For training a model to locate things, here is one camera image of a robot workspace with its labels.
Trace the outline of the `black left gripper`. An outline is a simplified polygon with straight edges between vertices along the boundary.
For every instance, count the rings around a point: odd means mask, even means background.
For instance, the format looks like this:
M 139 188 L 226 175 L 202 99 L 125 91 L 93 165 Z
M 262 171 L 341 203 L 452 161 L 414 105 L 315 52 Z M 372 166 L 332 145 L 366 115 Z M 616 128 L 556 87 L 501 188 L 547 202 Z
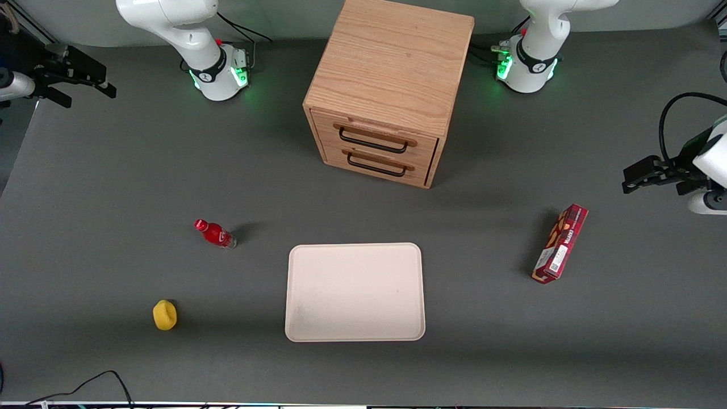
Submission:
M 640 186 L 676 184 L 679 196 L 686 196 L 697 191 L 709 189 L 707 176 L 696 166 L 686 160 L 666 160 L 659 156 L 647 156 L 646 166 L 631 165 L 622 171 L 623 181 L 621 189 L 624 194 L 630 194 Z

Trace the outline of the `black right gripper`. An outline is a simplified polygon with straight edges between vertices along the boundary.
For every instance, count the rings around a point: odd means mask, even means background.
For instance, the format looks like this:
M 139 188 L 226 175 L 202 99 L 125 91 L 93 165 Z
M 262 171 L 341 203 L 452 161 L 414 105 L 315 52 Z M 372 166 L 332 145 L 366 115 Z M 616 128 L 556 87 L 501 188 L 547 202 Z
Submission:
M 107 68 L 101 62 L 73 45 L 43 45 L 34 68 L 34 96 L 70 108 L 72 98 L 50 86 L 60 82 L 92 86 L 109 98 L 117 96 L 117 88 L 108 82 Z

